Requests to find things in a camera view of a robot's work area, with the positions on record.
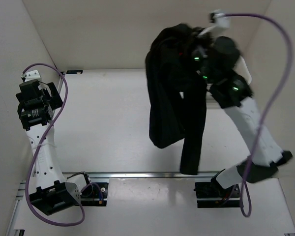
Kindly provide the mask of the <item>black trousers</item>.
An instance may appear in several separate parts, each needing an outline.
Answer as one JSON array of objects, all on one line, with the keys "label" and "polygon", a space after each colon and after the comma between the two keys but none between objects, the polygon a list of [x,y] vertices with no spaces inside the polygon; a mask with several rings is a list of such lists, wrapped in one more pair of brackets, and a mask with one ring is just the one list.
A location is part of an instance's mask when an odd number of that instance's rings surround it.
[{"label": "black trousers", "polygon": [[196,175],[205,129],[207,85],[192,67],[196,33],[180,23],[163,29],[146,55],[149,138],[158,148],[183,140],[179,171]]}]

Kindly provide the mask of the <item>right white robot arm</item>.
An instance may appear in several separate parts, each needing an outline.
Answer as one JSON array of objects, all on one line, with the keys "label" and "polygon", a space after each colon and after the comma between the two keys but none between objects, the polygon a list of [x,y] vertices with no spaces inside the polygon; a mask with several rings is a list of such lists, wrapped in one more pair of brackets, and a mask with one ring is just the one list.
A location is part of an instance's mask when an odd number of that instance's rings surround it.
[{"label": "right white robot arm", "polygon": [[273,177],[293,157],[275,142],[269,130],[259,132],[261,115],[247,81],[234,71],[240,58],[235,42],[221,36],[209,46],[192,47],[192,65],[210,84],[209,92],[235,124],[250,155],[211,179],[211,191],[221,197],[242,180],[257,183]]}]

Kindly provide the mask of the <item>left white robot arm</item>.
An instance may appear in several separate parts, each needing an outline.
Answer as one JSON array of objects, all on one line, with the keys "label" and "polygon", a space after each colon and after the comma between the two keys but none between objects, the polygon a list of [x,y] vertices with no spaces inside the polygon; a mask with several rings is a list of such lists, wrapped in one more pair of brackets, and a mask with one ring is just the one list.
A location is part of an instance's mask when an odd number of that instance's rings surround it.
[{"label": "left white robot arm", "polygon": [[81,203],[81,196],[93,192],[93,184],[85,172],[65,177],[60,169],[55,139],[54,111],[63,101],[54,83],[25,79],[16,94],[18,114],[26,131],[34,157],[36,190],[29,203],[45,215],[51,215]]}]

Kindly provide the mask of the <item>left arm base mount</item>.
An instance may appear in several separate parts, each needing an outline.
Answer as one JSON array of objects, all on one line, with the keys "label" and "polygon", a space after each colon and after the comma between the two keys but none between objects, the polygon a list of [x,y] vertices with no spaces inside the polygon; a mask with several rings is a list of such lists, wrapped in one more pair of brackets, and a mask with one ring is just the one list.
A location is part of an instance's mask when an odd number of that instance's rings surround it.
[{"label": "left arm base mount", "polygon": [[84,207],[105,207],[108,201],[109,180],[95,177],[86,172],[68,176],[67,182],[75,183]]}]

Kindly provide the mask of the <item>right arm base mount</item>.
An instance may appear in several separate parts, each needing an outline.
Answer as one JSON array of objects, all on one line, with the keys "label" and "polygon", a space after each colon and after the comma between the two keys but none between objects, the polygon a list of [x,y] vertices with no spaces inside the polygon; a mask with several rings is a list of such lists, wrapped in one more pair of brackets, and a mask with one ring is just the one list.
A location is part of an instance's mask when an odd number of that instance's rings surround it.
[{"label": "right arm base mount", "polygon": [[233,185],[224,190],[211,183],[210,178],[195,178],[194,192],[197,199],[197,208],[239,208],[239,185]]}]

